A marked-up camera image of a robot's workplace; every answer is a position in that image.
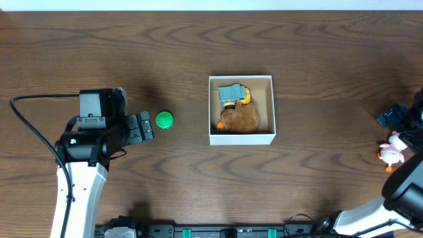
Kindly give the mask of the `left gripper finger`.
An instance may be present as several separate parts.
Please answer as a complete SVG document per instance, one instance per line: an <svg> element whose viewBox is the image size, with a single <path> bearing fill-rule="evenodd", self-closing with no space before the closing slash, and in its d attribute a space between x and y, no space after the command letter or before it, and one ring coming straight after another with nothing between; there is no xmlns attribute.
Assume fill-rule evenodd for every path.
<svg viewBox="0 0 423 238"><path fill-rule="evenodd" d="M133 145L141 143L143 141L140 125L135 114L128 115L125 117L125 122L130 129L130 136L127 140L126 145Z"/></svg>
<svg viewBox="0 0 423 238"><path fill-rule="evenodd" d="M151 141L154 138L153 128L150 121L148 111L142 111L139 113L140 120L140 131L143 136L143 140Z"/></svg>

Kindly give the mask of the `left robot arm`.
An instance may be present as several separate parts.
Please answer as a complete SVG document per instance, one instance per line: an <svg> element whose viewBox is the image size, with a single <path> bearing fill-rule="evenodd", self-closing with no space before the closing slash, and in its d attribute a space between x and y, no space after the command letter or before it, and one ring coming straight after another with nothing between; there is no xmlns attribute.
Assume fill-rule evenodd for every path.
<svg viewBox="0 0 423 238"><path fill-rule="evenodd" d="M110 162L125 147L154 138L147 111L112 119L109 128L94 129L104 117L69 120L55 150L58 195L51 237L94 237L96 215Z"/></svg>

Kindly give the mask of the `brown plush toy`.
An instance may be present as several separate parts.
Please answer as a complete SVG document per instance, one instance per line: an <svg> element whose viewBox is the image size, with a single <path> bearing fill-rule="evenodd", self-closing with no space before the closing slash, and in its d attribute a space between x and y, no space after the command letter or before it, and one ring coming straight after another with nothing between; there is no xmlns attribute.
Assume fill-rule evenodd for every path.
<svg viewBox="0 0 423 238"><path fill-rule="evenodd" d="M238 102L234 108L226 108L221 112L217 128L234 134L252 134L258 130L259 122L254 103Z"/></svg>

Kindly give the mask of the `yellow grey toy truck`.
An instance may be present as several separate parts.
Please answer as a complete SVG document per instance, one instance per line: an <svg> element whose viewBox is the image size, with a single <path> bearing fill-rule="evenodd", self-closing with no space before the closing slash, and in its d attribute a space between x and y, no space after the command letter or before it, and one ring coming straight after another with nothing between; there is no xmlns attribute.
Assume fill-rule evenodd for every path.
<svg viewBox="0 0 423 238"><path fill-rule="evenodd" d="M219 87L218 92L220 105L225 108L234 108L238 102L241 104L250 104L252 102L250 89L238 83L231 86Z"/></svg>

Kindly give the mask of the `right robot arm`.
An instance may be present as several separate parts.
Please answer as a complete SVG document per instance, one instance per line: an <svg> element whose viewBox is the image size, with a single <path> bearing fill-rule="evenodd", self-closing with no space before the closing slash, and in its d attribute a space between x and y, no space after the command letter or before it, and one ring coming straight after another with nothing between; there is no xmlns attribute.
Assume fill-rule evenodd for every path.
<svg viewBox="0 0 423 238"><path fill-rule="evenodd" d="M410 108L396 104L377 121L391 129L377 154L391 174L381 196L328 218L324 232L353 237L391 237L399 229L422 232L422 91Z"/></svg>

